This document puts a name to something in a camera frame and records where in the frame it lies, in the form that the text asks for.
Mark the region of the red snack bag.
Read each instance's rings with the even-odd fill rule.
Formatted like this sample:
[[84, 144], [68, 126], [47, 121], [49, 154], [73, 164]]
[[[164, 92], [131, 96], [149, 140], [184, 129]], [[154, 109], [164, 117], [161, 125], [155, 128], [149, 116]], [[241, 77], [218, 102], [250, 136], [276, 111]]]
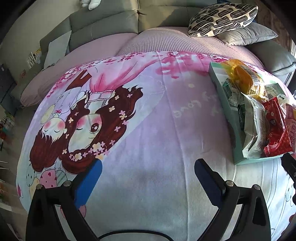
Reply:
[[267, 145], [263, 151], [266, 157], [292, 152], [292, 144], [278, 98], [273, 97], [263, 104], [268, 122]]

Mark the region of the green-edged cracker packet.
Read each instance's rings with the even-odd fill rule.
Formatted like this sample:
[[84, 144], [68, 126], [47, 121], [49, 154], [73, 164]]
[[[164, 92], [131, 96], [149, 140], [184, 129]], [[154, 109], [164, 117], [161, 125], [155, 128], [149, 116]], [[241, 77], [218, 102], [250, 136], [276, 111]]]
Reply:
[[264, 106], [256, 99], [244, 95], [245, 141], [242, 149], [243, 157], [259, 159], [263, 156], [263, 149], [267, 145], [267, 120]]

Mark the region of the yellow orange snack bag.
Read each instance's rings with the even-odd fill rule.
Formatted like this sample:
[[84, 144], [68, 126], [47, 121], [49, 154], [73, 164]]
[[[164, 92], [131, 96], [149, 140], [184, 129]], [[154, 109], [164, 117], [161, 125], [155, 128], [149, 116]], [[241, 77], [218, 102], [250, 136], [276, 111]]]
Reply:
[[243, 94], [264, 103], [268, 101], [263, 79], [249, 66], [237, 59], [220, 63], [230, 82]]

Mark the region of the pink snack bag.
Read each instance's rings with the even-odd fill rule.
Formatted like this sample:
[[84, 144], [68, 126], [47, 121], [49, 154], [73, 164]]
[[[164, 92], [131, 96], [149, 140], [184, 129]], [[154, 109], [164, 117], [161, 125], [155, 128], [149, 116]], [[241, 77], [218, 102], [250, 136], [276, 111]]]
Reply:
[[292, 146], [292, 151], [295, 153], [296, 149], [296, 110], [294, 106], [291, 106], [290, 104], [286, 104], [286, 111], [287, 115], [285, 118], [285, 122], [288, 129], [288, 135], [290, 137], [290, 143]]

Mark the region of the mint green tray box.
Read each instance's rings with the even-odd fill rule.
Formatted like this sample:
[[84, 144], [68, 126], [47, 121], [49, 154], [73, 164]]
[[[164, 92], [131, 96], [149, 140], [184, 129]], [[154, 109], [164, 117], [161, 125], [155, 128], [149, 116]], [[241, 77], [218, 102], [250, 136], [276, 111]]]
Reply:
[[[263, 79], [265, 85], [272, 87], [275, 90], [276, 94], [283, 94], [287, 98], [289, 104], [294, 104], [292, 94], [278, 78], [258, 68], [256, 68], [255, 71]], [[228, 96], [223, 88], [225, 81], [228, 79], [228, 75], [222, 65], [215, 62], [210, 63], [209, 75], [215, 86], [215, 89], [217, 90], [218, 97], [220, 99], [222, 109], [228, 123], [234, 164], [244, 165], [250, 163], [264, 162], [267, 160], [282, 157], [284, 153], [268, 157], [262, 154], [258, 158], [246, 158], [243, 156], [243, 146], [246, 135], [244, 130], [242, 130], [240, 126], [238, 109], [237, 107], [230, 105]]]

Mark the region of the green boxed snack packet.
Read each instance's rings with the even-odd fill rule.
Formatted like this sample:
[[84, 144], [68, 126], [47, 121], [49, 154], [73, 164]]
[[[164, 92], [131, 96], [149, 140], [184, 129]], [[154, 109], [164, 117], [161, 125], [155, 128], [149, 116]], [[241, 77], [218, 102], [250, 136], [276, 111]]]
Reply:
[[239, 104], [238, 105], [238, 117], [239, 117], [239, 124], [240, 124], [240, 129], [243, 131], [244, 126], [245, 126], [245, 104]]

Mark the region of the small green white packet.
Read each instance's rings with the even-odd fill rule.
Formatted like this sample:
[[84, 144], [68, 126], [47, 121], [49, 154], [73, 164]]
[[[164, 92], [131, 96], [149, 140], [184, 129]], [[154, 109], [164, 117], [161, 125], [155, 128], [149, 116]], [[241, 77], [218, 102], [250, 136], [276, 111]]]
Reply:
[[224, 81], [222, 87], [231, 106], [237, 108], [239, 105], [244, 104], [244, 96], [238, 88], [231, 83], [229, 78]]

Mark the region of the pink cartoon blanket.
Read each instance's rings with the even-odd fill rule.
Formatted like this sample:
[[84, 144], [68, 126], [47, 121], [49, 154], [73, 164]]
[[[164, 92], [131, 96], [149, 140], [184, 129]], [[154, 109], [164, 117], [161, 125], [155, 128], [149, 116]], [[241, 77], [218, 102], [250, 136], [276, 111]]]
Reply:
[[203, 158], [224, 179], [262, 188], [271, 238], [295, 213], [292, 180], [280, 159], [233, 161], [231, 133], [212, 62], [184, 51], [131, 53], [67, 68], [46, 89], [18, 161], [16, 187], [28, 210], [38, 184], [61, 186], [95, 158], [102, 172], [79, 206], [96, 235], [157, 230], [196, 240], [216, 212], [194, 173]]

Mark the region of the grey pillow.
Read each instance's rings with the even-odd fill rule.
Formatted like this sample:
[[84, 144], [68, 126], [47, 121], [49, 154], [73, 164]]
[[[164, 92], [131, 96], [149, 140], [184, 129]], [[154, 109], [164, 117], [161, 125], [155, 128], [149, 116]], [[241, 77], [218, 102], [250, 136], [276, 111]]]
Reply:
[[250, 23], [244, 28], [226, 31], [216, 37], [226, 45], [246, 46], [275, 39], [278, 34], [266, 26]]

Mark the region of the patterned beige curtain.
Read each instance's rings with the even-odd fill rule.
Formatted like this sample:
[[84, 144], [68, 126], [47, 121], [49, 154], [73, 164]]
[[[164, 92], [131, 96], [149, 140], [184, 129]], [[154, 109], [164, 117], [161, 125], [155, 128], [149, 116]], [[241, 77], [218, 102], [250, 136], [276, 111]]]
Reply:
[[275, 41], [295, 57], [295, 42], [280, 19], [262, 1], [255, 0], [254, 3], [258, 6], [256, 21], [276, 32]]

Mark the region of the pink sofa seat cover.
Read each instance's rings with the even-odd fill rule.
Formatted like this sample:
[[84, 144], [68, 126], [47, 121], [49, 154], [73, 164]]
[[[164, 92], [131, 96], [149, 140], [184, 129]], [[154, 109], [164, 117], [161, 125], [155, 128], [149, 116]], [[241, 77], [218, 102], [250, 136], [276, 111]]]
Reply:
[[61, 58], [55, 65], [43, 68], [35, 64], [13, 89], [12, 96], [23, 106], [39, 104], [55, 82], [69, 69], [90, 61], [134, 52], [188, 51], [239, 59], [259, 68], [263, 64], [244, 46], [226, 45], [215, 37], [188, 36], [185, 27], [158, 27], [140, 34], [109, 35], [86, 43]]

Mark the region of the black cream patterned pillow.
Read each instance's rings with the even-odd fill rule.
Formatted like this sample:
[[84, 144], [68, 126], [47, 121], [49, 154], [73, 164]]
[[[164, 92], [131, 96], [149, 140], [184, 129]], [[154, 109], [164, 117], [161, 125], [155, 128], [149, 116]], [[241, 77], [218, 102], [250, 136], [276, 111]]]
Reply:
[[188, 27], [190, 37], [213, 37], [248, 26], [256, 17], [258, 6], [252, 4], [213, 4], [194, 15]]

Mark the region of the grey sofa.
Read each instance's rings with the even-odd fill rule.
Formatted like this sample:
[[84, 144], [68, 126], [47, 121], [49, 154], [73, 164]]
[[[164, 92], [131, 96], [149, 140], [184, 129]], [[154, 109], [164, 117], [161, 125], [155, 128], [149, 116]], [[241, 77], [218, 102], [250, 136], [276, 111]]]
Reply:
[[[41, 65], [44, 68], [49, 43], [72, 31], [66, 55], [93, 40], [122, 33], [140, 34], [158, 27], [185, 27], [201, 9], [213, 1], [102, 1], [89, 10], [81, 8], [60, 22], [40, 40]], [[295, 80], [295, 57], [274, 40], [245, 46], [263, 64], [263, 68], [285, 85]], [[22, 105], [12, 96], [14, 103]]]

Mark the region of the grey white plush dog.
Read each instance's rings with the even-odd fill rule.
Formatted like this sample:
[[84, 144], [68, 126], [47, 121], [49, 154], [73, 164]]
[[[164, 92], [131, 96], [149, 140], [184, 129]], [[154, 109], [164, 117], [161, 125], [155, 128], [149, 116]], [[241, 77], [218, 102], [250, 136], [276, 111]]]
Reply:
[[79, 0], [79, 3], [81, 7], [87, 7], [91, 11], [100, 5], [101, 0]]

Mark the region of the magazines by wall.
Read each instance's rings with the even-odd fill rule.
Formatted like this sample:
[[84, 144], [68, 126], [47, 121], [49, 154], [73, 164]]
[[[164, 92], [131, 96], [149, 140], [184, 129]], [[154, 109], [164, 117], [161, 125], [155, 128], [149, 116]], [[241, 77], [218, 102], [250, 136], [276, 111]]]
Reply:
[[41, 56], [42, 51], [41, 48], [37, 49], [34, 52], [29, 53], [29, 57], [27, 58], [27, 68], [24, 69], [21, 73], [21, 78], [24, 78], [24, 76], [27, 74], [27, 72], [36, 64], [41, 63]]

